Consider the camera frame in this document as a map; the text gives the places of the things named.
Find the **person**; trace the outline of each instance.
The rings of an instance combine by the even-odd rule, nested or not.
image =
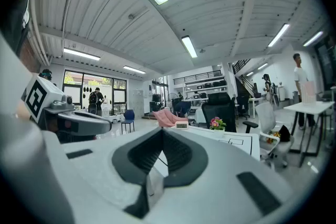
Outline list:
[[[265,80],[264,91],[266,91],[266,100],[269,101],[272,104],[273,94],[272,94],[271,80],[269,78],[269,75],[264,74],[263,79]]]
[[[181,95],[181,93],[179,92],[178,94],[178,98],[181,98],[181,100],[183,100],[183,96]]]
[[[191,102],[181,101],[174,107],[175,114],[180,118],[186,118],[191,108]]]
[[[105,101],[104,96],[101,94],[100,89],[97,87],[94,91],[97,95],[98,98],[98,103],[97,103],[97,115],[102,116],[102,111],[101,111],[101,104]]]
[[[300,84],[303,82],[308,81],[307,74],[301,67],[301,57],[300,54],[294,54],[293,59],[296,63],[296,67],[294,68],[294,78],[295,78],[295,84],[296,88],[298,89],[299,92],[299,102],[302,102],[302,93],[301,93],[301,86]],[[314,115],[312,114],[307,114],[308,118],[308,124],[309,127],[313,127],[315,125],[315,120],[314,120]],[[299,128],[302,130],[304,128],[304,113],[299,112]]]
[[[44,69],[38,76],[51,81],[53,73],[49,69]]]

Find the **pink chair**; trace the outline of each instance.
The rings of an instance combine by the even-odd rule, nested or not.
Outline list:
[[[173,127],[177,121],[188,121],[187,118],[175,116],[168,109],[162,109],[160,111],[153,112],[153,114],[158,120],[160,127]]]

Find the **ceiling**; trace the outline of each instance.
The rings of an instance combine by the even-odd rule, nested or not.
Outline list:
[[[147,72],[145,76],[125,72],[138,78],[278,54],[287,44],[303,44],[329,27],[319,0],[168,0],[160,6],[153,0],[35,0],[33,4],[46,53],[62,57],[58,61],[107,71],[124,72],[122,67],[128,65]],[[288,22],[291,26],[282,40],[268,48]],[[186,35],[197,58],[192,59],[181,43]],[[63,39],[65,47],[101,60],[62,54]]]

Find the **blue chair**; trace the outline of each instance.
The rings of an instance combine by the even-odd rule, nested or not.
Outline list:
[[[122,125],[125,124],[125,131],[126,131],[126,124],[130,125],[130,132],[131,132],[131,123],[133,123],[133,131],[134,131],[134,111],[132,109],[126,110],[124,113],[125,120],[121,122],[121,134],[122,134]]]

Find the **railing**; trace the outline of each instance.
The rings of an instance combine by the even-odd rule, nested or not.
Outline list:
[[[233,66],[233,68],[234,68],[234,74],[235,73],[238,73],[238,71],[240,70],[240,69],[242,69],[248,62],[250,61],[250,59],[248,59],[248,60],[239,60],[234,66]]]
[[[220,70],[211,71],[207,73],[200,73],[192,76],[182,77],[174,79],[174,84],[180,84],[180,83],[186,83],[191,82],[195,80],[202,80],[202,79],[209,79],[214,77],[220,77],[222,75],[222,72]]]
[[[249,82],[243,75],[240,76],[243,86],[246,88],[248,87],[253,92],[253,85]]]

